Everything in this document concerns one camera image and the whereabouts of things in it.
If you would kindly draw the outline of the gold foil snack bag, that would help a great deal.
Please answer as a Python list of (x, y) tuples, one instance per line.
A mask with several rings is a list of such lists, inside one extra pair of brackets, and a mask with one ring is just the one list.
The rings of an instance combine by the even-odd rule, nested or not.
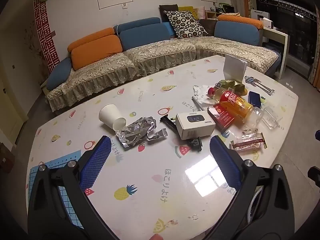
[(235, 80), (220, 80), (214, 87), (217, 89), (229, 90), (238, 96), (245, 96), (248, 94), (245, 85)]

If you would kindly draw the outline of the clear snack wrapper red stripe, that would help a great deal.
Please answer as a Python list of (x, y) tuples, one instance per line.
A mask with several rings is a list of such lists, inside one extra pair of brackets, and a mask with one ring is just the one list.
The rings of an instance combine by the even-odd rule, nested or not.
[(231, 141), (231, 147), (237, 152), (254, 151), (261, 147), (267, 149), (267, 144), (263, 133), (255, 132), (243, 134)]

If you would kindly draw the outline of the orange drink bottle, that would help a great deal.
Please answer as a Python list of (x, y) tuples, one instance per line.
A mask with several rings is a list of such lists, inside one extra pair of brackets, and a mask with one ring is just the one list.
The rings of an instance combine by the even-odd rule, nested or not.
[(258, 128), (264, 114), (259, 107), (254, 107), (234, 92), (223, 88), (210, 87), (208, 96), (249, 129)]

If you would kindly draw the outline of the red patterned wall decoration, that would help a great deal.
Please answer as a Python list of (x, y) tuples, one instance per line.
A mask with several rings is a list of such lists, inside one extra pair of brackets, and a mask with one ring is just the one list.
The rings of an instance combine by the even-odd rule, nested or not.
[(33, 8), (37, 36), (39, 38), (40, 46), (48, 66), (48, 70), (51, 73), (55, 66), (60, 62), (60, 59), (53, 40), (53, 32), (51, 31), (49, 25), (46, 2), (34, 0)]

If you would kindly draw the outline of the aluminium foil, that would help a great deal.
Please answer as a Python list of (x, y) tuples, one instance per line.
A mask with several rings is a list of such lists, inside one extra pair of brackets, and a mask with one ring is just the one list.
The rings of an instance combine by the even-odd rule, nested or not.
[(156, 131), (157, 121), (153, 117), (142, 117), (127, 125), (116, 135), (124, 148), (132, 148), (140, 141), (154, 141), (168, 136), (165, 128)]

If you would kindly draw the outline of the dark blue gum box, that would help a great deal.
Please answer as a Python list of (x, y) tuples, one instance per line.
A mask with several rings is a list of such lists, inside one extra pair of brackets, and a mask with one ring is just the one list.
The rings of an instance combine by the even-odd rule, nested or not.
[(250, 91), (248, 94), (248, 101), (253, 107), (261, 109), (261, 100), (258, 93)]

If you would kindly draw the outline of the sectional sofa with lace cover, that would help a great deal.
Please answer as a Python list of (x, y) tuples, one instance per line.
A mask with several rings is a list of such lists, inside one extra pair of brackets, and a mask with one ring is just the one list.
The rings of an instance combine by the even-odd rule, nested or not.
[(116, 25), (85, 36), (68, 46), (68, 57), (58, 63), (47, 80), (47, 101), (53, 112), (160, 70), (205, 57), (235, 56), (267, 76), (281, 63), (277, 51), (261, 45), (263, 25), (238, 17), (221, 16), (203, 22), (200, 32), (176, 38), (171, 23), (152, 17)]

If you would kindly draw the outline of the red cigarette pack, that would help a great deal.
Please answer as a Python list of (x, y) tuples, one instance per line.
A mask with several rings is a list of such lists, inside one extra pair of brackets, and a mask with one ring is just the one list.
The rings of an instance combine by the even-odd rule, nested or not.
[(235, 118), (220, 104), (215, 104), (207, 108), (210, 117), (216, 123), (216, 127), (220, 132), (225, 132), (233, 124)]

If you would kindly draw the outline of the white electronics box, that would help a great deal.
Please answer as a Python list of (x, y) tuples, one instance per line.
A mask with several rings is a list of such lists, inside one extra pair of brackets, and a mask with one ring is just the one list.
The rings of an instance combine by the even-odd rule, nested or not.
[(215, 121), (206, 111), (178, 113), (175, 124), (182, 140), (207, 137), (216, 127)]

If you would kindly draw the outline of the white paper cup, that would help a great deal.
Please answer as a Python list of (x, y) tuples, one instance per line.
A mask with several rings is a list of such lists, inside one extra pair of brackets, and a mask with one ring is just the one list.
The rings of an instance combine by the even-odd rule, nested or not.
[(122, 130), (127, 124), (127, 120), (120, 113), (118, 107), (112, 103), (100, 110), (99, 120), (115, 132)]

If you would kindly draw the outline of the clear plastic blister tray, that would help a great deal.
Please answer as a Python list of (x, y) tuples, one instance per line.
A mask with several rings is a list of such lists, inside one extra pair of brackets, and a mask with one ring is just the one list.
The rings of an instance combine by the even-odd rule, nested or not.
[(263, 110), (264, 116), (262, 118), (263, 123), (270, 129), (273, 130), (274, 128), (279, 126), (279, 122), (282, 119), (274, 108), (267, 106)]

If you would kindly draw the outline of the white tissue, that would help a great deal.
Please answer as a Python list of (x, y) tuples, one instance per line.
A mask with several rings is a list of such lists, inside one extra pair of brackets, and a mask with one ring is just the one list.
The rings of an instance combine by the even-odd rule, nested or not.
[(210, 86), (208, 86), (208, 85), (201, 85), (201, 86), (194, 85), (193, 86), (194, 96), (200, 104), (202, 104), (202, 105), (216, 104), (216, 101), (208, 95), (209, 89), (210, 89)]

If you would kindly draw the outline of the white paper sheet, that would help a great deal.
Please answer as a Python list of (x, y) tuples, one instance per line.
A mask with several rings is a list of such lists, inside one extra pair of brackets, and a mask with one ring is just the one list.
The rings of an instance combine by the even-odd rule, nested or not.
[(226, 55), (223, 65), (225, 80), (235, 80), (242, 82), (248, 63), (240, 58)]

